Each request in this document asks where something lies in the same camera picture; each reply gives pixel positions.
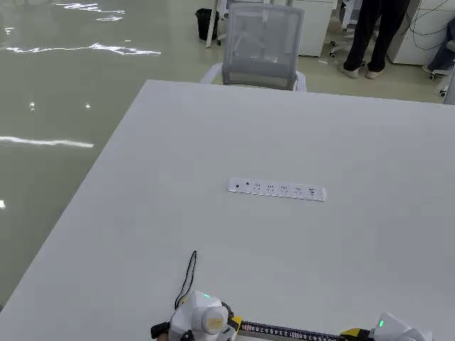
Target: person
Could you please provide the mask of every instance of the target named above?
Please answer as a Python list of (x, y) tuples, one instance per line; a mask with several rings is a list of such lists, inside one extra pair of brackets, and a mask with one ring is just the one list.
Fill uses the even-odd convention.
[(409, 3), (410, 0), (363, 0), (355, 27), (353, 46), (348, 58), (344, 64), (338, 66), (338, 69), (349, 78), (358, 78), (363, 55), (370, 42), (376, 21), (381, 17), (375, 49), (365, 74), (371, 80), (381, 76), (385, 67), (387, 49), (400, 28)]
[(426, 73), (433, 73), (435, 70), (449, 70), (454, 66), (455, 60), (455, 18), (447, 24), (446, 38), (441, 44), (433, 61), (428, 65), (423, 65), (422, 69)]

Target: desk leg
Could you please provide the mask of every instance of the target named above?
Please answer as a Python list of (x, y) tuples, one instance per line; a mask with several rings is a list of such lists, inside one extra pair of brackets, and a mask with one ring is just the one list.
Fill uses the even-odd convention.
[(210, 15), (210, 23), (208, 24), (207, 43), (205, 48), (209, 48), (212, 45), (213, 26), (215, 26), (216, 10), (218, 9), (218, 0), (213, 0), (212, 14)]

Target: robotic hand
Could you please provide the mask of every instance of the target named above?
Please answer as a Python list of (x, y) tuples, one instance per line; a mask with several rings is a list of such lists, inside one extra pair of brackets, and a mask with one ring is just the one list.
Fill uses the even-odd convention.
[(433, 341), (430, 331), (411, 328), (388, 313), (372, 330), (354, 328), (340, 335), (242, 321), (220, 299), (200, 291), (188, 295), (171, 322), (151, 328), (153, 339), (163, 332), (169, 333), (169, 341), (235, 341), (237, 334), (273, 341)]

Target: ruler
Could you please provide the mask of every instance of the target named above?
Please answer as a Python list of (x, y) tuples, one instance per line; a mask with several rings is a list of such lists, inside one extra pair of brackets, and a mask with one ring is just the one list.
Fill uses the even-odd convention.
[(303, 341), (346, 341), (340, 335), (309, 332), (308, 330), (265, 325), (263, 323), (249, 321), (242, 321), (240, 323), (238, 335), (273, 341), (289, 341), (289, 339)]

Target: white power strip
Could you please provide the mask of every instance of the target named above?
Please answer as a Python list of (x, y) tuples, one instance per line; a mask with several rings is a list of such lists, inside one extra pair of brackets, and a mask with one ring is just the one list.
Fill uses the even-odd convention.
[(258, 179), (230, 178), (227, 190), (236, 193), (290, 197), (313, 201), (326, 201), (326, 189), (301, 183), (282, 183)]

